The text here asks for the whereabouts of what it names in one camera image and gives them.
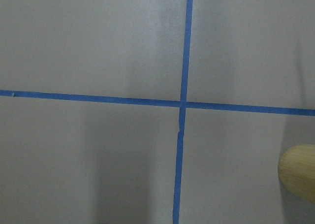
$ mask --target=blue tape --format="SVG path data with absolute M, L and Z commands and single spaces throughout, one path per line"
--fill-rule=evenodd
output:
M 186 101 L 187 101 L 190 36 L 191 36 L 191 20 L 192 20 L 192 1 L 193 0 L 187 0 L 187 5 L 186 5 L 185 40 L 184 40 L 182 84 L 181 84 L 181 107 L 179 110 L 179 132 L 177 136 L 177 152 L 176 152 L 176 167 L 175 167 L 173 224 L 179 223 L 179 211 L 180 211 L 180 201 L 181 201 Z
M 180 107 L 180 102 L 178 101 L 142 99 L 142 98 L 48 94 L 48 93 L 39 93 L 39 92 L 9 91 L 9 90 L 0 90 L 0 96 L 32 97 L 32 98 L 71 100 L 71 101 L 86 101 L 86 102 L 108 102 L 108 103 L 119 103 L 119 104 L 150 105 L 150 106 L 164 106 L 164 107 Z
M 179 102 L 179 101 L 169 101 L 169 100 L 89 96 L 89 95 L 48 94 L 48 93 L 39 93 L 39 92 L 9 91 L 9 90 L 0 90 L 0 96 L 32 97 L 32 98 L 71 100 L 71 101 L 86 101 L 86 102 L 108 102 L 108 103 L 119 103 L 119 104 L 162 106 L 162 107 L 185 107 L 185 108 L 195 108 L 195 109 L 287 114 L 287 115 L 298 115 L 298 116 L 315 116 L 315 109 L 286 108 L 286 107 L 249 106 L 249 105 L 206 103 L 206 102 Z
M 285 107 L 265 107 L 265 106 L 249 106 L 221 103 L 204 103 L 204 102 L 187 102 L 187 108 L 212 109 L 239 112 L 259 112 L 273 114 L 287 114 L 299 116 L 315 116 L 313 109 L 285 108 Z
M 187 0 L 187 5 L 186 5 L 185 39 L 184 39 L 183 70 L 182 70 L 182 84 L 181 84 L 181 102 L 187 101 L 190 36 L 191 36 L 191 20 L 192 20 L 192 1 L 193 0 Z

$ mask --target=vertical tape strip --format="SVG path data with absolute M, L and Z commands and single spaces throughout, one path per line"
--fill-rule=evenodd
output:
M 179 223 L 179 211 L 180 211 L 180 201 L 181 201 L 191 19 L 192 19 L 192 0 L 187 0 L 186 21 L 185 21 L 185 40 L 184 40 L 184 53 L 183 53 L 183 71 L 182 71 L 182 84 L 181 84 L 181 106 L 179 110 L 179 132 L 177 136 L 177 153 L 176 153 L 176 168 L 175 168 L 176 174 L 175 174 L 174 203 L 173 203 L 173 224 Z

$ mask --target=blue painter's tape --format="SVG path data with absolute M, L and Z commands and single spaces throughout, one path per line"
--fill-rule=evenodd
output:
M 192 20 L 192 1 L 193 0 L 187 0 L 187 5 L 186 5 L 185 40 L 184 40 L 182 84 L 181 84 L 181 107 L 179 110 L 179 132 L 178 132 L 178 137 L 177 137 L 177 153 L 176 153 L 176 167 L 175 167 L 176 173 L 175 173 L 174 202 L 173 202 L 173 224 L 179 223 L 179 213 L 180 213 L 186 101 L 187 101 L 189 54 L 190 54 L 190 36 L 191 36 L 191 20 Z
M 107 102 L 107 103 L 119 103 L 119 104 L 162 106 L 162 107 L 186 107 L 186 108 L 195 108 L 195 109 L 258 112 L 258 113 L 287 114 L 287 115 L 298 115 L 298 116 L 315 116 L 315 109 L 250 106 L 250 105 L 206 103 L 206 102 L 186 102 L 185 103 L 185 102 L 179 102 L 179 101 L 156 100 L 156 99 L 145 99 L 145 98 L 47 94 L 47 93 L 39 93 L 39 92 L 9 91 L 9 90 L 0 90 L 0 96 L 32 97 L 32 98 L 71 100 L 71 101 L 86 101 L 86 102 Z
M 89 95 L 48 94 L 48 93 L 27 92 L 27 91 L 0 90 L 0 96 L 12 96 L 12 95 L 14 95 L 15 97 L 46 98 L 46 99 L 71 100 L 71 101 L 108 102 L 108 103 L 119 103 L 119 104 L 180 107 L 180 102 L 168 101 L 168 100 L 89 96 Z
M 299 116 L 315 116 L 315 110 L 313 110 L 313 109 L 300 109 L 300 108 L 249 106 L 249 105 L 205 103 L 205 102 L 187 102 L 186 107 L 187 108 L 198 108 L 198 109 L 224 110 L 224 111 L 258 112 L 258 113 L 287 114 L 287 115 L 299 115 Z
M 187 0 L 187 5 L 186 5 L 185 39 L 184 39 L 183 70 L 182 70 L 182 84 L 181 84 L 181 102 L 186 102 L 187 100 L 190 36 L 191 36 L 191 20 L 192 20 L 192 1 L 193 0 Z
M 175 168 L 175 188 L 173 203 L 173 223 L 179 223 L 179 211 L 181 201 L 182 170 L 183 170 L 183 151 L 184 151 L 184 134 L 185 134 L 186 108 L 179 109 L 179 132 L 177 135 L 177 152 Z

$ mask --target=wooden handle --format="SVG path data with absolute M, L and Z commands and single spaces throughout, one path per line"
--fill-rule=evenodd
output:
M 289 148 L 280 158 L 278 175 L 288 191 L 315 205 L 315 145 Z

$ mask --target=wall surface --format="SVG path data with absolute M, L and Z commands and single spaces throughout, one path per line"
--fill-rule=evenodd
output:
M 177 224 L 175 175 L 180 224 L 315 223 L 277 174 L 315 117 L 223 105 L 315 109 L 315 0 L 193 0 L 185 32 L 186 5 L 0 0 L 0 223 Z M 190 31 L 187 101 L 220 110 L 179 122 Z

